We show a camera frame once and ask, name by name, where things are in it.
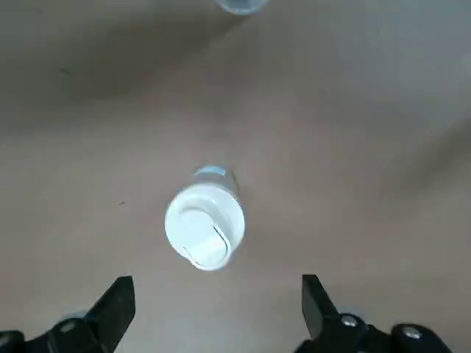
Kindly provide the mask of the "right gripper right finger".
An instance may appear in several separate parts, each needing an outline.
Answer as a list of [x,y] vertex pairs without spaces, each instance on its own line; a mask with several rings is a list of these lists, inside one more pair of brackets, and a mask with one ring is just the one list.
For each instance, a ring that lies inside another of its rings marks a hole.
[[386,333],[352,313],[340,313],[318,276],[302,276],[302,314],[310,338],[296,349],[306,353],[451,353],[431,329],[401,323]]

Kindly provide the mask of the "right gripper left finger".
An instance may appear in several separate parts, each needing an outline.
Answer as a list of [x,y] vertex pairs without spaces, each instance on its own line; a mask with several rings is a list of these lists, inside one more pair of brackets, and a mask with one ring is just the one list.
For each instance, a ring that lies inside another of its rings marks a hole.
[[82,317],[67,318],[26,340],[23,332],[1,332],[2,352],[114,352],[135,317],[131,276],[118,277]]

